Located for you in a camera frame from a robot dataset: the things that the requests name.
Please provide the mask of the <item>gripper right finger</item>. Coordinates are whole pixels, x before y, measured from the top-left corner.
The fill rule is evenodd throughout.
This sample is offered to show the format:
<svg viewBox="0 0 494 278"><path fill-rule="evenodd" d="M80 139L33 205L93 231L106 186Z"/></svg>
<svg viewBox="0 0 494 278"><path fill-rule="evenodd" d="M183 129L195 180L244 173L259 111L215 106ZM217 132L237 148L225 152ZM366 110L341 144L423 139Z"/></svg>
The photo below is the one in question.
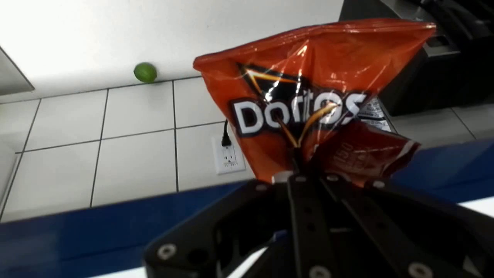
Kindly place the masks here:
<svg viewBox="0 0 494 278"><path fill-rule="evenodd" d="M320 182L396 278L494 278L494 218L388 180Z"/></svg>

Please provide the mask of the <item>white wall socket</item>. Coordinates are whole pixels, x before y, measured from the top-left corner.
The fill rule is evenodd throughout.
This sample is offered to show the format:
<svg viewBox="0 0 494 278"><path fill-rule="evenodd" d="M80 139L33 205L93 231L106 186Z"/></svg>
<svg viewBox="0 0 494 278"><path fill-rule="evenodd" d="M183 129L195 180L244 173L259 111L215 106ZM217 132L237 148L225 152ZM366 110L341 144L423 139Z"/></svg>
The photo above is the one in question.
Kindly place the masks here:
<svg viewBox="0 0 494 278"><path fill-rule="evenodd" d="M245 171L245 159L240 147L235 143L222 146L222 137L212 137L212 153L215 160L215 170L218 175Z"/></svg>

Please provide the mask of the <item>orange chip packet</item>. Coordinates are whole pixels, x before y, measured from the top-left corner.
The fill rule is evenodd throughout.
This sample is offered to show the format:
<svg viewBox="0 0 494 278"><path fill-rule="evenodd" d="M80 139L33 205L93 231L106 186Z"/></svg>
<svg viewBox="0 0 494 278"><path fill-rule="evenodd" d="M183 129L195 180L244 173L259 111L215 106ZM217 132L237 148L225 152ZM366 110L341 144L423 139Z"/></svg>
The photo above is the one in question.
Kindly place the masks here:
<svg viewBox="0 0 494 278"><path fill-rule="evenodd" d="M195 58L254 176L296 167L363 186L406 167L420 144L358 118L436 31L368 18L306 26Z"/></svg>

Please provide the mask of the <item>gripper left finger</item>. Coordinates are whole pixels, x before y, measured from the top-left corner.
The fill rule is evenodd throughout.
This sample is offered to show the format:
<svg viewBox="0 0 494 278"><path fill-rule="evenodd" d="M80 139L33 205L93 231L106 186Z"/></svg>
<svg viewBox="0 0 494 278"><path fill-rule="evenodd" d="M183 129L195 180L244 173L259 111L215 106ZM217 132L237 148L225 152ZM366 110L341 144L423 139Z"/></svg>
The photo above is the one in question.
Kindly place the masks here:
<svg viewBox="0 0 494 278"><path fill-rule="evenodd" d="M255 252L245 278L335 278L322 184L316 175L250 180L153 240L147 278L227 278Z"/></svg>

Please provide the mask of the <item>green lime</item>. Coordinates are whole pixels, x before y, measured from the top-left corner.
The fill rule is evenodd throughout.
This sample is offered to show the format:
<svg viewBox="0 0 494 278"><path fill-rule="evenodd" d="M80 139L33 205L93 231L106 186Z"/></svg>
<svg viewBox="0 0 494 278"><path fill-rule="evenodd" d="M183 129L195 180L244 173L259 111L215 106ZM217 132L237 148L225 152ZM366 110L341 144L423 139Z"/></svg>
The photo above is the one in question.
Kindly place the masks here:
<svg viewBox="0 0 494 278"><path fill-rule="evenodd" d="M149 62L141 62L134 67L134 76L143 83L153 83L157 79L157 69Z"/></svg>

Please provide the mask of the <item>black coffee machine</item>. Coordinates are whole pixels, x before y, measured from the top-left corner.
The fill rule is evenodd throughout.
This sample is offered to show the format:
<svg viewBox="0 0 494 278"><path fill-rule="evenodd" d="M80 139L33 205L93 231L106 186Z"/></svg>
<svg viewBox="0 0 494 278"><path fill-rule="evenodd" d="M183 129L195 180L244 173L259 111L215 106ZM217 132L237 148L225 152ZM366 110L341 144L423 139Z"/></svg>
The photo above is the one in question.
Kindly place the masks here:
<svg viewBox="0 0 494 278"><path fill-rule="evenodd" d="M390 116L494 103L494 0L344 0L340 21L432 22L434 35L380 93Z"/></svg>

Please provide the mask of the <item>black power plug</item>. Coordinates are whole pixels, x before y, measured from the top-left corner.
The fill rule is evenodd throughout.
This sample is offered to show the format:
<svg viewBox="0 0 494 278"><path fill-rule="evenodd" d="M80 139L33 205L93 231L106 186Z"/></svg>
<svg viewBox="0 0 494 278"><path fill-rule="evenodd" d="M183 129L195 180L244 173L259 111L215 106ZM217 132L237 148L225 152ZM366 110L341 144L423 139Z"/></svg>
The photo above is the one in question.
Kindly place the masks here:
<svg viewBox="0 0 494 278"><path fill-rule="evenodd" d="M224 121L223 134L221 137L221 146L222 147L231 147L232 146L232 141L231 141L229 134L228 134L228 125L229 125L229 121L228 121L228 119L226 119Z"/></svg>

